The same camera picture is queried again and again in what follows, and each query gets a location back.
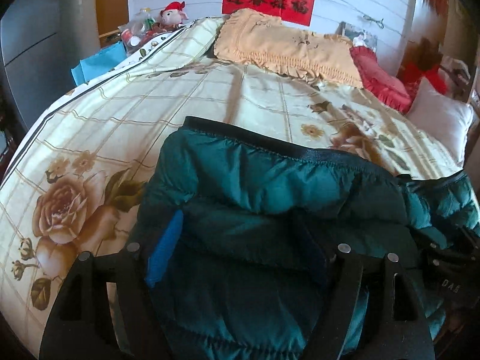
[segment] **plush pig toy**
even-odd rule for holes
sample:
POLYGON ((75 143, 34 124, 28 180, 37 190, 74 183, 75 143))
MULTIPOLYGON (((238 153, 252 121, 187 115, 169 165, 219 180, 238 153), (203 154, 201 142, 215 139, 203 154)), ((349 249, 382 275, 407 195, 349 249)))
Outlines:
POLYGON ((188 20, 187 15, 182 11, 184 7, 185 1, 182 3, 179 3, 178 1, 169 3, 163 11, 160 11, 158 21, 160 22, 161 27, 167 31, 174 31, 183 20, 188 20))

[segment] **gray cabinet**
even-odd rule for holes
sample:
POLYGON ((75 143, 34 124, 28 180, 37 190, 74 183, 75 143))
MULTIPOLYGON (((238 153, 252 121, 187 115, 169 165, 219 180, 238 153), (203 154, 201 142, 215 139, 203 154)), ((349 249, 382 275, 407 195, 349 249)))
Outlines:
POLYGON ((75 86, 59 30, 59 0, 15 0, 0 21, 2 86, 25 130, 75 86))

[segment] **stuffed toy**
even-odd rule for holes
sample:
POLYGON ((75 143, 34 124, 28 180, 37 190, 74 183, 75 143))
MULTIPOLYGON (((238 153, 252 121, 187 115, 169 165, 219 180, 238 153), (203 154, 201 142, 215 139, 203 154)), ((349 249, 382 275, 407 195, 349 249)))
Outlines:
POLYGON ((177 30, 179 24, 183 23, 183 20, 188 20, 187 15, 182 11, 184 7, 185 1, 182 3, 179 3, 178 1, 169 3, 164 10, 160 11, 160 15, 157 19, 159 22, 159 28, 157 29, 157 26, 155 26, 155 31, 171 32, 177 30))

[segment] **metal rivet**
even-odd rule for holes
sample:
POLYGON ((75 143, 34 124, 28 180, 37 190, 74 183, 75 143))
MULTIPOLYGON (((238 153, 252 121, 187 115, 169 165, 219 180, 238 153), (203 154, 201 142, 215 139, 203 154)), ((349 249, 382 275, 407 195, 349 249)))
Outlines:
POLYGON ((338 245, 338 250, 342 253, 350 253, 352 251, 352 248, 349 244, 340 244, 338 245))
POLYGON ((389 259, 393 263, 398 262, 398 256, 395 253, 388 253, 387 254, 387 259, 389 259))
POLYGON ((127 246, 127 250, 131 253, 136 252, 138 249, 140 249, 140 244, 138 242, 132 242, 127 246))
POLYGON ((89 251, 83 251, 82 253, 79 254, 78 259, 80 261, 86 261, 90 257, 90 252, 89 251))

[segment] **plastic bag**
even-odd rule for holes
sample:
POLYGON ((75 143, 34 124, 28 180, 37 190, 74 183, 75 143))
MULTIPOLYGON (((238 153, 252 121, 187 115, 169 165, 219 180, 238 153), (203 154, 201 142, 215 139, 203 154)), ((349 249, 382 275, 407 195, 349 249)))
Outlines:
POLYGON ((154 23, 150 8, 142 8, 127 24, 118 27, 128 55, 133 54, 154 37, 152 31, 154 23))
POLYGON ((127 55, 122 42, 117 42, 88 58, 82 59, 78 66, 71 70, 71 74, 75 84, 79 86, 107 73, 126 58, 127 55))

